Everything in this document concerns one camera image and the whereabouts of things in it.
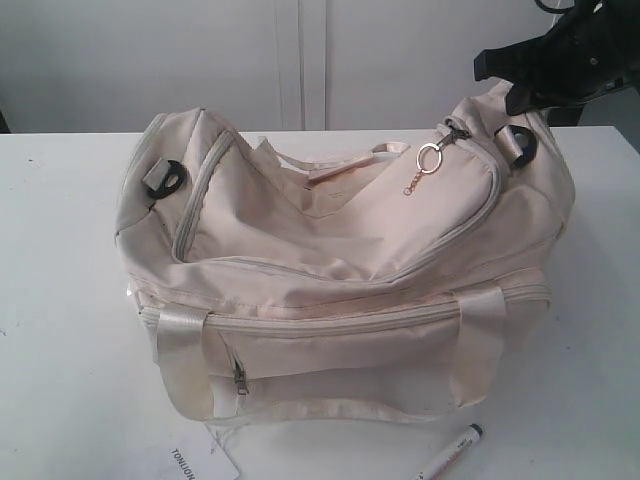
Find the keychain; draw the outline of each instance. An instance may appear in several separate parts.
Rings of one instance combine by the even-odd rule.
[[[418,167],[418,171],[413,177],[413,180],[411,180],[411,185],[409,185],[403,191],[403,193],[407,197],[413,193],[423,176],[433,175],[440,169],[440,167],[442,166],[442,161],[444,159],[442,150],[444,150],[447,145],[451,145],[458,139],[467,139],[471,137],[471,133],[469,133],[467,130],[456,128],[455,125],[453,125],[453,122],[448,121],[446,122],[446,125],[451,129],[451,133],[449,133],[438,143],[425,143],[422,147],[420,147],[420,150],[418,150],[418,155],[416,156],[416,166]],[[426,157],[427,153],[429,153],[429,150],[434,150],[438,154],[438,162],[436,163],[435,167],[426,169],[424,168],[423,160],[424,157]]]

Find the white marker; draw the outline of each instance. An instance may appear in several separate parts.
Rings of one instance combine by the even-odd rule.
[[[478,443],[480,437],[482,437],[480,426],[475,423],[470,425],[458,438],[440,452],[424,470],[413,477],[413,480],[436,480],[440,478],[440,475],[460,458],[471,445]]]

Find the fabric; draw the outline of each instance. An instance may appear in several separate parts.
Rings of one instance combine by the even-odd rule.
[[[125,174],[116,242],[176,408],[224,424],[414,422],[484,398],[548,307],[541,265],[575,196],[540,113],[505,113],[508,88],[425,135],[442,142],[432,175],[417,175],[420,145],[303,162],[206,110],[158,116]],[[506,125],[537,142],[521,168],[515,140],[494,138]],[[154,200],[160,159],[187,175]]]

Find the small chain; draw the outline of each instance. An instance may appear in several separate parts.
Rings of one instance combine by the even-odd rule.
[[[411,195],[413,191],[416,189],[416,186],[418,185],[418,182],[420,181],[423,175],[424,174],[422,173],[422,171],[418,170],[416,175],[413,177],[413,180],[411,180],[411,185],[409,185],[407,188],[404,189],[403,193],[407,197]]]

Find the key ring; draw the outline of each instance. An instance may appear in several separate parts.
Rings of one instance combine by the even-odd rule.
[[[438,152],[438,163],[436,166],[430,170],[426,170],[424,165],[422,165],[423,157],[428,153],[429,149],[435,150]],[[440,167],[442,166],[442,147],[436,143],[425,143],[420,150],[418,150],[418,156],[416,157],[416,165],[418,166],[418,170],[423,175],[433,175],[436,173]]]

